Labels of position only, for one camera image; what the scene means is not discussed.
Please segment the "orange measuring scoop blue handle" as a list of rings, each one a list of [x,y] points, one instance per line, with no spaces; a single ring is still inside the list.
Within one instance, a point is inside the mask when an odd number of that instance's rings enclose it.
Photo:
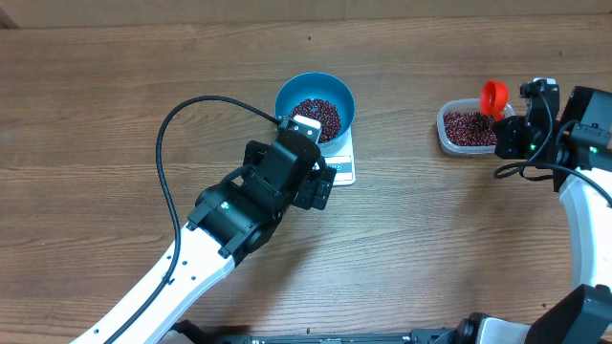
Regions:
[[[480,112],[494,118],[503,119],[503,111],[508,104],[509,91],[506,84],[498,80],[487,81],[480,93]]]

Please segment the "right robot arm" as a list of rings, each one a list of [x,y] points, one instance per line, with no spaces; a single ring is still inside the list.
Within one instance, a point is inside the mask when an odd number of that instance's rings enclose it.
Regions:
[[[480,110],[495,117],[494,153],[505,160],[501,180],[542,170],[552,181],[568,220],[574,289],[533,324],[482,312],[440,335],[441,343],[602,343],[611,327],[611,95],[577,86],[559,105],[557,83],[536,78],[519,87],[522,117],[502,116],[504,84],[488,82]]]

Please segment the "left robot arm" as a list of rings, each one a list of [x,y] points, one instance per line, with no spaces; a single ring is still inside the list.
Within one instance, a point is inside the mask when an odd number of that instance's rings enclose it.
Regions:
[[[322,209],[332,170],[318,131],[294,124],[272,144],[252,141],[245,163],[204,190],[164,256],[79,343],[157,343],[207,290],[265,245],[287,208]]]

